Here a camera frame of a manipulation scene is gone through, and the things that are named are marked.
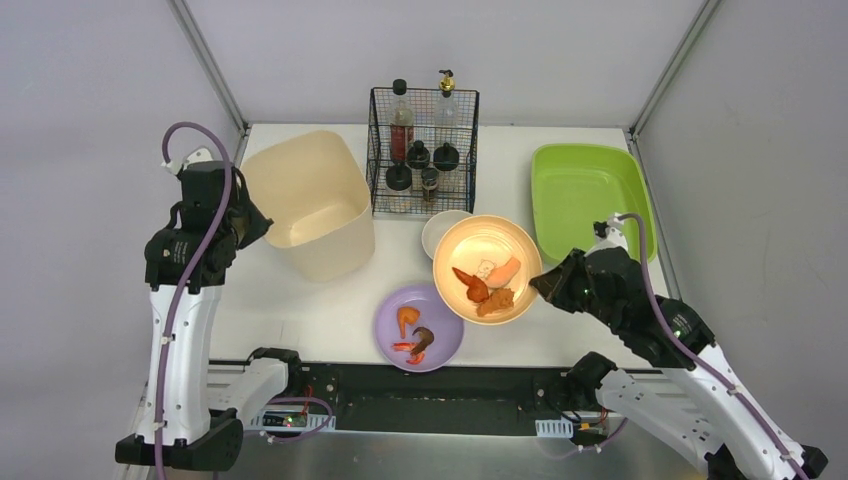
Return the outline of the beige plastic bin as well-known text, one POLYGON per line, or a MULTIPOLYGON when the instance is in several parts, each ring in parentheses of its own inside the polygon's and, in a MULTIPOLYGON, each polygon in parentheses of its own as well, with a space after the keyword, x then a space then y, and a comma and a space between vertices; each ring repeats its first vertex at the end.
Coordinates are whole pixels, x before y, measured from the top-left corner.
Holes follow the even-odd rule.
POLYGON ((305 279, 330 281, 372 258, 370 190, 340 135, 317 130, 277 143, 241 172, 253 203, 273 221, 264 239, 305 279))

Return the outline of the orange plastic plate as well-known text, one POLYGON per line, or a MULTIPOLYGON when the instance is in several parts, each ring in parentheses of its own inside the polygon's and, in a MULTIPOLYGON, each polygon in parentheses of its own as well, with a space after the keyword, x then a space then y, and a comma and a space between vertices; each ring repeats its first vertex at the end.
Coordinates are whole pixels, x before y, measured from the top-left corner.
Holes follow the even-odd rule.
POLYGON ((446 305, 472 323, 495 326, 509 323, 526 313, 537 293, 528 282, 542 272, 542 259, 529 234, 512 221, 495 215, 475 215, 450 228, 439 243, 433 258, 433 279, 446 305), (514 292, 514 307, 480 317, 478 304, 466 297, 466 287, 454 275, 456 267, 483 281, 496 266, 510 257, 522 267, 504 288, 514 292))

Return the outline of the white shaker black spout lid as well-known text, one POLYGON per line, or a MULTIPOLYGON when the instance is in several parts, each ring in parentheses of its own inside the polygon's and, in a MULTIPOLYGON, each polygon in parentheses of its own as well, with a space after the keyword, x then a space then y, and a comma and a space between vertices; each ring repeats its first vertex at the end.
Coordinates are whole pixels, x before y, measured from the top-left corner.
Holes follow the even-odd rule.
POLYGON ((388 210, 405 214, 411 209, 412 172, 405 162, 395 163, 385 173, 388 210))

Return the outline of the small pepper jar black lid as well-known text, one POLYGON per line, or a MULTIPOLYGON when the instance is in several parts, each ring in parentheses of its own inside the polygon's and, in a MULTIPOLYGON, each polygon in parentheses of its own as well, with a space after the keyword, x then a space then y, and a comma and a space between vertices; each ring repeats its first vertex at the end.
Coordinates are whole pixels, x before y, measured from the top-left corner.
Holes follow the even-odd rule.
POLYGON ((434 167, 427 167, 421 171, 422 196, 426 202, 433 202, 439 186, 439 171, 434 167))

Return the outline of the salt shaker black pump lid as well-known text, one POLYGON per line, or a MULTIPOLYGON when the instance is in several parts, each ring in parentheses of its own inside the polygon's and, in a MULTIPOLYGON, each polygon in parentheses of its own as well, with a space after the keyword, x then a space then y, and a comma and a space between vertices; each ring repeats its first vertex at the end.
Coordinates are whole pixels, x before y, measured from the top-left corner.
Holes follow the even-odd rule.
POLYGON ((409 167, 411 188, 424 195, 424 174, 430 165, 430 152, 422 140, 414 140, 406 155, 406 164, 409 167))

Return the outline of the soy sauce bottle red label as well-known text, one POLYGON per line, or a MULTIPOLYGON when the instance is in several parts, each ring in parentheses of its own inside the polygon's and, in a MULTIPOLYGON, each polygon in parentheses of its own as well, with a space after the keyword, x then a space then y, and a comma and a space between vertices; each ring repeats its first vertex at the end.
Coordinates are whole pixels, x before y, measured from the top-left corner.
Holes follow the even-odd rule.
POLYGON ((390 159, 404 162, 407 151, 414 142, 415 114, 407 96, 407 82, 395 79, 392 84, 393 103, 390 115, 390 159))

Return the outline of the clear bottle gold pump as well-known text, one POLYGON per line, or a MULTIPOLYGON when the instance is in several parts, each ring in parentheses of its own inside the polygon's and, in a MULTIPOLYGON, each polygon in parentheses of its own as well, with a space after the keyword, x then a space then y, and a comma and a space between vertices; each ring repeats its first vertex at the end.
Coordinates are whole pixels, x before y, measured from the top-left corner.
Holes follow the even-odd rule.
POLYGON ((435 109, 435 126, 439 128, 454 128, 457 123, 457 104, 454 98, 455 79, 450 69, 440 70, 442 78, 439 82, 439 98, 435 109))

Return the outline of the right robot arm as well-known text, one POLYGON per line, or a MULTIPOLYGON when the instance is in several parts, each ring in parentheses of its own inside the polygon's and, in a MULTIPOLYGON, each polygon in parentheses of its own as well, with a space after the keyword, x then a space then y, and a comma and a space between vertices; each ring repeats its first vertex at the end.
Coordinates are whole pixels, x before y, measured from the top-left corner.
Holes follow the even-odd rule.
POLYGON ((566 374, 572 408, 603 407, 671 447, 710 479, 817 479, 826 454, 784 433, 734 373, 688 305, 655 294, 623 247, 573 250, 529 282, 550 305, 586 313, 670 380, 695 406, 659 397, 597 352, 566 374))

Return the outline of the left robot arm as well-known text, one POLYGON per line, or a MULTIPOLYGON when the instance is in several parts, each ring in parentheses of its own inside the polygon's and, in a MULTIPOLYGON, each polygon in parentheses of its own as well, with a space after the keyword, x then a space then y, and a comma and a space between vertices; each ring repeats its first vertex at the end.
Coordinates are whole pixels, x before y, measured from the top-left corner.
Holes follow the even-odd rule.
POLYGON ((221 472, 241 451, 245 425, 283 393, 301 365, 294 350, 260 347, 237 378, 207 393, 212 326, 226 271, 272 222, 252 203, 246 180, 222 161, 176 175, 182 198, 145 246, 152 351, 146 404, 136 430, 119 440, 119 464, 221 472))

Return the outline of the fried chicken food piece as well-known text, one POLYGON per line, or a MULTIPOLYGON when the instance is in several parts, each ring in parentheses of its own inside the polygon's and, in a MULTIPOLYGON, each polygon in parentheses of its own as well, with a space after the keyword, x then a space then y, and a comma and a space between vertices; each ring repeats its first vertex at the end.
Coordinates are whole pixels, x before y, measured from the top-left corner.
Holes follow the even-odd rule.
POLYGON ((477 305, 476 313, 480 317, 485 317, 513 307, 514 292, 509 288, 500 288, 492 291, 486 300, 477 305))

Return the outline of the purple plastic plate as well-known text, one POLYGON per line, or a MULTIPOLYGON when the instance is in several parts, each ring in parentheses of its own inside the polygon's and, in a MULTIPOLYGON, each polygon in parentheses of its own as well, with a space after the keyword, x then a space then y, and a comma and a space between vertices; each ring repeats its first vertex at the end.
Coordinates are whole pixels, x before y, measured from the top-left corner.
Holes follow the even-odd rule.
POLYGON ((447 365, 456 355, 464 338, 464 321, 433 284, 405 286, 378 307, 374 338, 395 367, 426 373, 447 365))

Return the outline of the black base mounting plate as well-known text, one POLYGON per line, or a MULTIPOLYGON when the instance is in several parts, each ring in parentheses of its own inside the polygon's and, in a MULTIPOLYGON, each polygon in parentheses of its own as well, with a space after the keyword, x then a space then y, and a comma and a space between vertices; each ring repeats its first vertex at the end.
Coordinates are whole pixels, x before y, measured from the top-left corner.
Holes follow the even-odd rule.
POLYGON ((531 436, 538 420, 587 421, 600 413, 568 372, 443 367, 411 373, 389 365, 304 363, 283 393, 326 401, 342 431, 531 436))

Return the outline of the white ceramic bowl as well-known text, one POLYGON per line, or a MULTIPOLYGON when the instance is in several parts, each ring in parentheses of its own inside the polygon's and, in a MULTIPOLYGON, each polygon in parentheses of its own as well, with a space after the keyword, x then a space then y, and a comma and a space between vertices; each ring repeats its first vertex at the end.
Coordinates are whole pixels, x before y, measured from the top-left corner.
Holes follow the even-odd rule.
POLYGON ((471 216, 471 213, 464 210, 447 210, 433 215, 425 223, 421 233, 421 243, 427 257, 432 260, 446 232, 471 216))

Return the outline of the brown mushroom food piece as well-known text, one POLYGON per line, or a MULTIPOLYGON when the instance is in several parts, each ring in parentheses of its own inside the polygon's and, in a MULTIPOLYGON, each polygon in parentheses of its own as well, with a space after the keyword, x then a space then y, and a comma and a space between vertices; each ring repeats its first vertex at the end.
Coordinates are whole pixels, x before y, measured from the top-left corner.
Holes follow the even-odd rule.
POLYGON ((417 327, 413 334, 418 337, 418 342, 410 351, 412 356, 417 356, 424 353, 426 349, 434 342, 435 336, 433 332, 426 327, 417 327))

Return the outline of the orange shrimp food piece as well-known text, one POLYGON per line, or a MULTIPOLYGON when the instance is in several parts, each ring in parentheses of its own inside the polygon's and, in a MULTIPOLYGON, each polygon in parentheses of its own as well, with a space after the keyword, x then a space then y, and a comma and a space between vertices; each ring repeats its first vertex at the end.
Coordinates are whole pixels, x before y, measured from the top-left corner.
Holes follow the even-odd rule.
POLYGON ((396 320, 401 339, 407 337, 407 328, 415 325, 420 318, 420 311, 411 306, 402 306, 396 312, 396 320))

